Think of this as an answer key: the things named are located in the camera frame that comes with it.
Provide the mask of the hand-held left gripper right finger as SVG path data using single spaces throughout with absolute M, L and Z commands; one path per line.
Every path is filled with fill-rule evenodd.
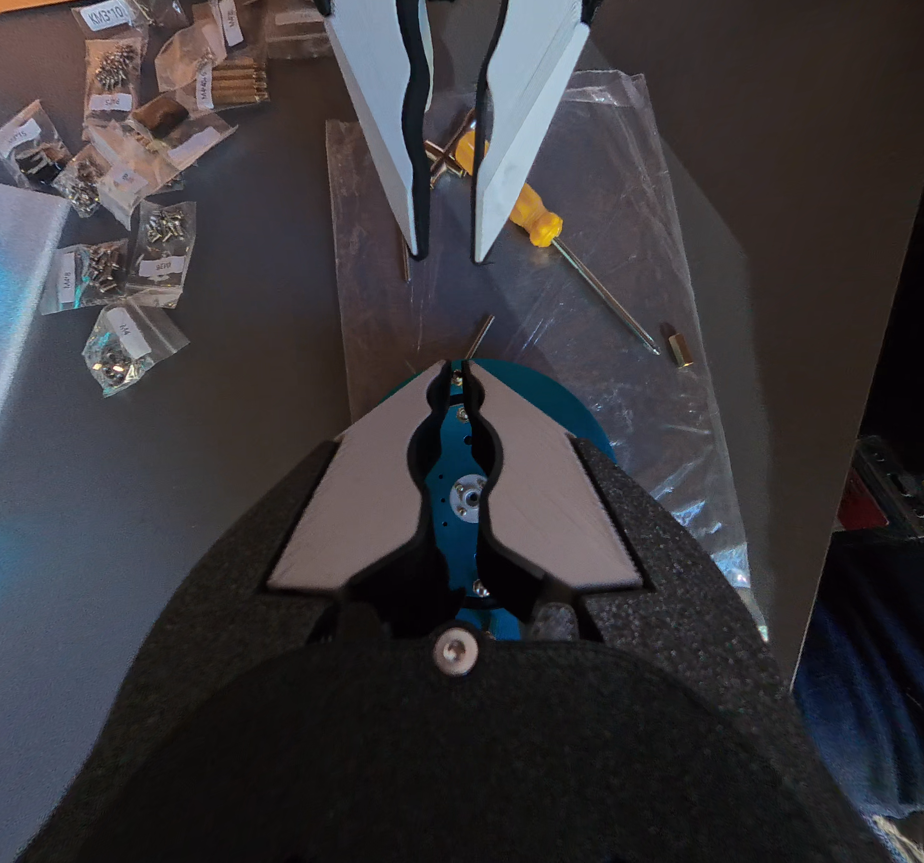
M 561 423 L 463 364 L 472 454 L 486 476 L 477 565 L 489 592 L 617 592 L 644 578 Z

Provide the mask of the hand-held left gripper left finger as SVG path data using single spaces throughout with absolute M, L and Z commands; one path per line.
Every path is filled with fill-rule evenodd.
M 433 364 L 336 439 L 336 450 L 267 580 L 274 592 L 335 595 L 410 554 L 431 520 L 446 362 Z

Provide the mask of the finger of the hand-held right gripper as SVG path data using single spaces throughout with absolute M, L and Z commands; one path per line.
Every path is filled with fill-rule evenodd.
M 431 164 L 423 119 L 432 84 L 424 0 L 330 0 L 334 55 L 412 258 L 430 248 Z
M 590 30 L 583 0 L 501 0 L 476 96 L 472 258 L 487 259 Z

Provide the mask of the blue metal turntable base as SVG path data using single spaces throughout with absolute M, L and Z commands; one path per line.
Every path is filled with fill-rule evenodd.
M 609 452 L 606 437 L 593 416 L 565 388 L 544 375 L 512 363 L 483 361 L 488 372 L 565 431 L 567 439 L 590 441 Z M 487 481 L 471 451 L 472 430 L 463 405 L 459 361 L 452 362 L 448 412 L 441 426 L 441 455 L 426 478 L 431 495 L 437 546 L 449 568 L 452 588 L 466 596 L 456 619 L 478 626 L 486 637 L 519 640 L 529 637 L 526 624 L 503 609 L 479 579 L 476 565 L 479 500 Z

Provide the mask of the grey desk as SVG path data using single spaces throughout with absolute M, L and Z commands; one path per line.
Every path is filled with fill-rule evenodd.
M 770 643 L 793 670 L 922 189 L 922 0 L 606 0 L 581 66 L 642 73 Z M 331 57 L 190 176 L 191 344 L 103 398 L 92 309 L 39 317 L 2 422 L 2 696 L 106 708 L 222 533 L 347 422 Z

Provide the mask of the bundle of long bolts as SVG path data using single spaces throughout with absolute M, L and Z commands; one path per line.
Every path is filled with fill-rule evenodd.
M 423 141 L 424 152 L 431 165 L 431 189 L 434 189 L 441 178 L 446 175 L 463 177 L 470 173 L 470 171 L 465 169 L 465 167 L 456 160 L 456 151 L 463 138 L 468 132 L 474 131 L 476 125 L 476 110 L 475 108 L 471 108 L 465 114 L 461 125 L 456 129 L 451 139 L 445 145 L 440 145 L 430 140 Z

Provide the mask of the clear plastic bag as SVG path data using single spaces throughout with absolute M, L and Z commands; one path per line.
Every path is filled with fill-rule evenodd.
M 745 528 L 673 187 L 644 78 L 574 74 L 528 176 L 564 220 L 563 241 L 655 338 L 650 353 L 553 248 L 507 223 L 487 260 L 470 258 L 468 177 L 433 189 L 431 247 L 401 277 L 398 224 L 358 122 L 325 124 L 334 264 L 350 418 L 466 351 L 551 377 L 588 408 L 616 461 L 712 557 L 755 620 Z M 687 338 L 679 370 L 661 325 Z

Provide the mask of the pile of small screw bags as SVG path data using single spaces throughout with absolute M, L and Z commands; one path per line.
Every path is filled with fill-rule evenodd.
M 315 0 L 101 0 L 74 7 L 85 36 L 82 147 L 73 153 L 40 99 L 2 123 L 2 170 L 49 196 L 49 238 L 65 210 L 105 209 L 127 238 L 47 248 L 31 283 L 2 276 L 5 326 L 34 305 L 43 315 L 99 307 L 82 351 L 104 396 L 137 383 L 188 344 L 167 315 L 183 294 L 197 240 L 194 201 L 157 203 L 237 127 L 225 112 L 270 100 L 267 61 L 329 53 Z

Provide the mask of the red and black case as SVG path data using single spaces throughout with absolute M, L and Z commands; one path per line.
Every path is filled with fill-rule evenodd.
M 834 531 L 879 533 L 895 541 L 922 540 L 922 475 L 906 469 L 882 436 L 868 434 L 858 439 Z

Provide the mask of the white packaging tray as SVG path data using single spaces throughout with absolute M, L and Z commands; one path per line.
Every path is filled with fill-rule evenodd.
M 60 197 L 1 186 L 1 406 L 16 376 L 70 212 Z

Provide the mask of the yellow handled screwdriver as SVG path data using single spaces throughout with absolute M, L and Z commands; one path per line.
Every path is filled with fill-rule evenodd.
M 471 118 L 458 141 L 448 148 L 450 162 L 455 165 L 456 170 L 462 176 L 471 176 L 474 170 L 476 128 L 476 120 Z M 564 244 L 562 241 L 563 218 L 548 210 L 539 194 L 529 184 L 521 188 L 514 202 L 514 208 L 511 210 L 509 221 L 525 233 L 532 245 L 542 249 L 553 248 L 634 338 L 654 356 L 661 355 L 652 335 L 617 301 L 584 261 L 568 245 Z

